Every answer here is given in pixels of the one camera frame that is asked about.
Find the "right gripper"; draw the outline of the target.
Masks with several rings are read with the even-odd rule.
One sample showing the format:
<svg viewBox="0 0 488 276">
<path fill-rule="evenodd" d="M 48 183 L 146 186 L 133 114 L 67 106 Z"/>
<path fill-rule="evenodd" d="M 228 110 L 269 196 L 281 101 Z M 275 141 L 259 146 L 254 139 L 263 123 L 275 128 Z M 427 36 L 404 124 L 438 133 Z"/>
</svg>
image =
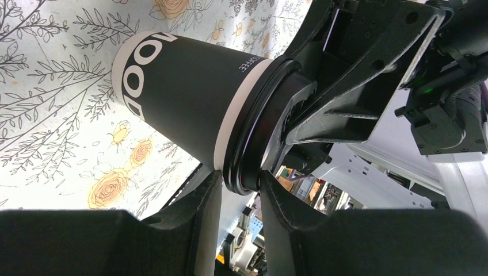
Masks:
<svg viewBox="0 0 488 276">
<path fill-rule="evenodd" d="M 392 95 L 418 66 L 407 85 L 407 103 L 395 113 L 410 123 L 420 154 L 487 152 L 487 98 L 481 89 L 487 80 L 487 2 L 379 7 L 381 71 L 351 91 L 308 97 L 295 106 L 286 144 L 367 141 Z"/>
</svg>

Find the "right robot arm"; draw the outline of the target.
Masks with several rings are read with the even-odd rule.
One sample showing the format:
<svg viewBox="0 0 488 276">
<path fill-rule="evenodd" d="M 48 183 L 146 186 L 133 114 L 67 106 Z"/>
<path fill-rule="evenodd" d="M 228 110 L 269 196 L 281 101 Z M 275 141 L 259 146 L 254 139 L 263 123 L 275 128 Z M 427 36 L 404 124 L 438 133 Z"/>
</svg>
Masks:
<svg viewBox="0 0 488 276">
<path fill-rule="evenodd" d="M 374 169 L 428 181 L 487 228 L 487 2 L 313 1 L 286 54 L 317 82 L 285 127 L 285 165 L 370 208 L 437 203 Z"/>
</svg>

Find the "black plastic cup lid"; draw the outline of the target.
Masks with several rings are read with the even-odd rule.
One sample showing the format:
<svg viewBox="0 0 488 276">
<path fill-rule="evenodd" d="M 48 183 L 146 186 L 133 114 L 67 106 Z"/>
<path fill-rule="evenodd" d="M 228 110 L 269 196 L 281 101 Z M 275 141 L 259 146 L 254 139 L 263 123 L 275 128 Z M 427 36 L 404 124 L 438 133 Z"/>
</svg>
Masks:
<svg viewBox="0 0 488 276">
<path fill-rule="evenodd" d="M 260 172 L 273 172 L 280 166 L 290 114 L 316 87 L 302 73 L 299 62 L 286 56 L 269 61 L 251 88 L 230 135 L 223 178 L 231 192 L 245 196 L 258 191 Z"/>
</svg>

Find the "black paper coffee cup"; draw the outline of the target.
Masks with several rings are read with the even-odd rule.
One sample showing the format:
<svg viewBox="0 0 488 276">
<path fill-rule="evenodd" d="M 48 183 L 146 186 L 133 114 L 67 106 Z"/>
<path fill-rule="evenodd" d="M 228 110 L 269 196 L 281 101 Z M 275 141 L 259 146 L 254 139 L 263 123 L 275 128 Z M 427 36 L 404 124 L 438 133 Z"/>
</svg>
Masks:
<svg viewBox="0 0 488 276">
<path fill-rule="evenodd" d="M 271 60 L 165 32 L 126 40 L 112 87 L 137 117 L 207 167 L 222 170 L 238 116 Z"/>
</svg>

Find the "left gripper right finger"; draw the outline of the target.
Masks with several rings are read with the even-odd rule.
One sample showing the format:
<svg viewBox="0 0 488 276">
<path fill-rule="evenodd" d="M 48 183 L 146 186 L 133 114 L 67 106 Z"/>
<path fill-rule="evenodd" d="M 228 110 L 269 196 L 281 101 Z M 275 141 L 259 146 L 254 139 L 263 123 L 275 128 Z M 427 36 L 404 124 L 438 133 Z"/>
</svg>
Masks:
<svg viewBox="0 0 488 276">
<path fill-rule="evenodd" d="M 269 275 L 486 275 L 487 237 L 454 210 L 340 210 L 327 216 L 260 173 Z"/>
</svg>

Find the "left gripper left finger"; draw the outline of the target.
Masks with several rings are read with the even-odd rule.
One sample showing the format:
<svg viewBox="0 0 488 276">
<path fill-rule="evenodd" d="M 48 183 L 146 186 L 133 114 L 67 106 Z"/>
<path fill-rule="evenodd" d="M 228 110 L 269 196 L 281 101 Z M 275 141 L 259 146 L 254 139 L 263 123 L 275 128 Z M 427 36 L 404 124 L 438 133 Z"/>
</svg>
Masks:
<svg viewBox="0 0 488 276">
<path fill-rule="evenodd" d="M 2 275 L 213 275 L 222 198 L 215 170 L 137 220 L 124 210 L 1 212 Z"/>
</svg>

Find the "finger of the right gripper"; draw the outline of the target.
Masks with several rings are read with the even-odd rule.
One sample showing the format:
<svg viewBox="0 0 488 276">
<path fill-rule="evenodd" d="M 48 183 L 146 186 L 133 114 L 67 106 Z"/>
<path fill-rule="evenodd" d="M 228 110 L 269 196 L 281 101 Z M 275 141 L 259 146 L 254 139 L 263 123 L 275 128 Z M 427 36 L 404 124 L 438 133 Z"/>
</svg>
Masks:
<svg viewBox="0 0 488 276">
<path fill-rule="evenodd" d="M 285 51 L 284 95 L 336 97 L 382 69 L 379 1 L 312 1 Z"/>
</svg>

